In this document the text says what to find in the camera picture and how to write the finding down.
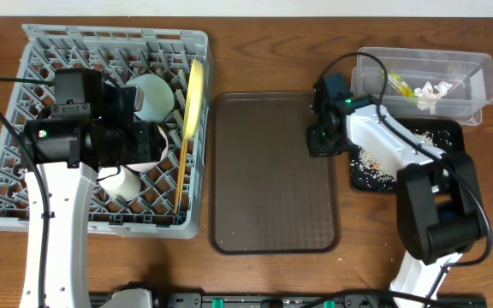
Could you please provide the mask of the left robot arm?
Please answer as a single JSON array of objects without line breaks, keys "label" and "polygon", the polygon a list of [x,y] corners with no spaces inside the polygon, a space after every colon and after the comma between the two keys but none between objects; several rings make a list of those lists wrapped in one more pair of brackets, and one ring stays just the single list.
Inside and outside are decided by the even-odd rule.
[{"label": "left robot arm", "polygon": [[88,307],[87,222],[95,186],[114,181],[115,197],[130,201],[139,175],[167,154],[168,140],[138,113],[144,90],[119,85],[91,68],[61,68],[56,99],[27,121],[21,156],[29,203],[22,307]]}]

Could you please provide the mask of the yellow plate bowl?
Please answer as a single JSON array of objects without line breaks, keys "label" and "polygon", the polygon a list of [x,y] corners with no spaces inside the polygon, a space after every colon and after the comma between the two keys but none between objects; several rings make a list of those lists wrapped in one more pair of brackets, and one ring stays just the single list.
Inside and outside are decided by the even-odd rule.
[{"label": "yellow plate bowl", "polygon": [[182,134],[184,140],[191,139],[195,135],[199,122],[203,92],[204,66],[201,61],[193,59],[187,86],[186,107],[184,113]]}]

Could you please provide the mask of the green snack wrapper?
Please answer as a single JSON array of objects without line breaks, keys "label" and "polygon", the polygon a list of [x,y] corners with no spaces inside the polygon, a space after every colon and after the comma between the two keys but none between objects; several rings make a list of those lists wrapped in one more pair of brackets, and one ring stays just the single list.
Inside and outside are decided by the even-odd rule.
[{"label": "green snack wrapper", "polygon": [[388,73],[388,83],[404,98],[408,98],[413,101],[416,100],[417,97],[414,90],[397,73]]}]

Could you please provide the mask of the white pink bowl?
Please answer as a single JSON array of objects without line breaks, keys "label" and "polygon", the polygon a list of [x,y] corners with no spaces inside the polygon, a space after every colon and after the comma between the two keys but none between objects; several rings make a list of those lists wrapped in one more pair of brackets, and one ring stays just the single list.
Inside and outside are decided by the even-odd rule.
[{"label": "white pink bowl", "polygon": [[150,171],[168,156],[168,136],[157,123],[137,121],[134,123],[134,134],[138,141],[138,148],[134,159],[127,164],[131,170]]}]

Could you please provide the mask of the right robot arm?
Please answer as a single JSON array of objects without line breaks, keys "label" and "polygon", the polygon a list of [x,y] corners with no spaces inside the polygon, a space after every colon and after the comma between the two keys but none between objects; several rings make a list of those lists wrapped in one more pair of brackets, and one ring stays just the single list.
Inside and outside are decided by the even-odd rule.
[{"label": "right robot arm", "polygon": [[406,249],[389,287],[395,305],[436,305],[448,271],[466,266],[462,256],[491,238],[472,158],[426,144],[377,98],[354,96],[341,74],[316,81],[312,109],[318,122],[306,132],[311,157],[359,147],[395,177],[397,227]]}]

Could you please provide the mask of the pile of rice grains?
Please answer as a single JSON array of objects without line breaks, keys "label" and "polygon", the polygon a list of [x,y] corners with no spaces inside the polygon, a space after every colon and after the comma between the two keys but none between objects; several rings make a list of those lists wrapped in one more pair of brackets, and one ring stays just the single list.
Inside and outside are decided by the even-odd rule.
[{"label": "pile of rice grains", "polygon": [[[414,129],[413,133],[427,145],[439,147],[446,152],[454,150],[454,141],[446,130]],[[359,148],[349,155],[350,181],[360,192],[394,193],[396,181],[392,174],[368,151]]]}]

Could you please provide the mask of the white cup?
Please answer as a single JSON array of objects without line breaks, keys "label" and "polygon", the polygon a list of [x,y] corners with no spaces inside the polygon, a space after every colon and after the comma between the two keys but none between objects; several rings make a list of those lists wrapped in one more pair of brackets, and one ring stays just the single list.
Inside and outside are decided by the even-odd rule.
[{"label": "white cup", "polygon": [[112,198],[131,201],[140,193],[140,178],[129,169],[119,167],[101,168],[98,171],[98,184]]}]

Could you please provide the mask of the light blue bowl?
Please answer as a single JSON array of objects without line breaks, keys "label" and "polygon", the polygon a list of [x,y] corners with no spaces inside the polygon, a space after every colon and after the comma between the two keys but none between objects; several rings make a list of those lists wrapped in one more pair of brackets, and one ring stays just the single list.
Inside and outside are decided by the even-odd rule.
[{"label": "light blue bowl", "polygon": [[143,121],[163,122],[175,107],[170,86],[156,74],[132,78],[126,85],[140,89],[142,104],[134,113]]}]

